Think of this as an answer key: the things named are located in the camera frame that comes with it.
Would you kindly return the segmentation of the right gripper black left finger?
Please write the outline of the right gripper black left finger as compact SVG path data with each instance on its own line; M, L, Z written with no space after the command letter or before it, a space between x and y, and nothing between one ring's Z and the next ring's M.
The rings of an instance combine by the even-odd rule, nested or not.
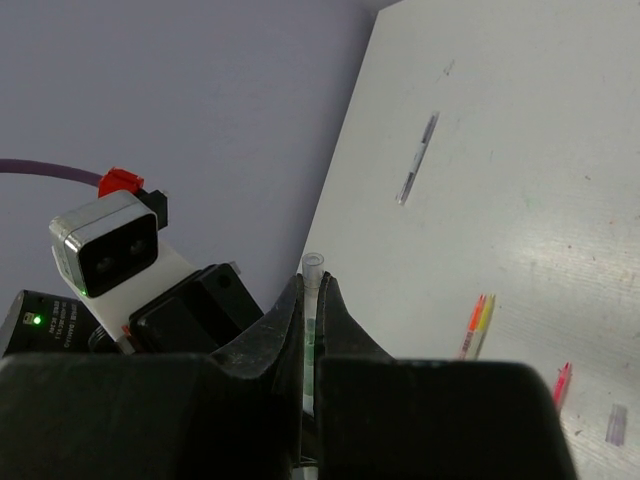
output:
M5 479L287 479L302 436L304 287L210 355L14 355Z

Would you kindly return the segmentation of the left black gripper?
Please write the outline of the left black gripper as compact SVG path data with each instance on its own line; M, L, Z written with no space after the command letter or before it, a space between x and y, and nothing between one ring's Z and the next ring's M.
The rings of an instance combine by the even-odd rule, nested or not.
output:
M134 347L144 353L211 354L263 316L230 263L198 270L129 317Z

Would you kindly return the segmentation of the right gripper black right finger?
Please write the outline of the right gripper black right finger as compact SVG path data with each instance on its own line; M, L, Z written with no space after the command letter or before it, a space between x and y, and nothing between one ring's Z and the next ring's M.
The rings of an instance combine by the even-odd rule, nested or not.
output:
M531 367L400 360L350 315L325 275L314 416L323 479L573 479L559 414Z

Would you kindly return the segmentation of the green pen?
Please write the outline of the green pen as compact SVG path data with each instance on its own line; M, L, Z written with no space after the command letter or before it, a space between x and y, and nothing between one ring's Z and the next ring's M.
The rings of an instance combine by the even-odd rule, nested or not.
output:
M303 410L309 415L314 408L315 332L317 299L307 297L304 303L304 375Z

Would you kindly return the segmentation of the pink pen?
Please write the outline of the pink pen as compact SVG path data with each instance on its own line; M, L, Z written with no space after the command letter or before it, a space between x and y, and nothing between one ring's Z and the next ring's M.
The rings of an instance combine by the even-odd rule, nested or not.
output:
M564 403L568 386L572 376L572 363L566 362L558 371L558 376L553 385L552 398L557 409L561 409Z

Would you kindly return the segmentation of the black pen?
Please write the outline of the black pen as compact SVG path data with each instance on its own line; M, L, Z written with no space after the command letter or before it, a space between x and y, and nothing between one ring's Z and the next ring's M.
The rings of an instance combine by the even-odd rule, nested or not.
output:
M414 185L414 182L416 180L417 174L419 172L419 169L421 167L421 164L424 160L427 148L430 144L431 138L433 136L433 133L435 131L437 122L439 120L439 116L440 116L440 112L439 111L434 111L430 118L429 121L427 122L424 132L421 136L420 142L418 144L417 150L414 154L414 158L413 161L411 163L411 166L409 168L408 174L403 182L403 185L401 187L401 190L399 192L399 194L397 195L397 203L401 206L404 206L410 193L412 190L412 187Z

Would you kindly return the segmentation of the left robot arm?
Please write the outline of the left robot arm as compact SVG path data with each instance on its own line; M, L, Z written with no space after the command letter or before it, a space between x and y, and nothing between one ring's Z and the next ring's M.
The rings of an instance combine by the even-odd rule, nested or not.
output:
M262 316L232 265L213 264L132 313L123 332L138 352L212 353ZM23 290L1 325L2 357L121 352L78 299Z

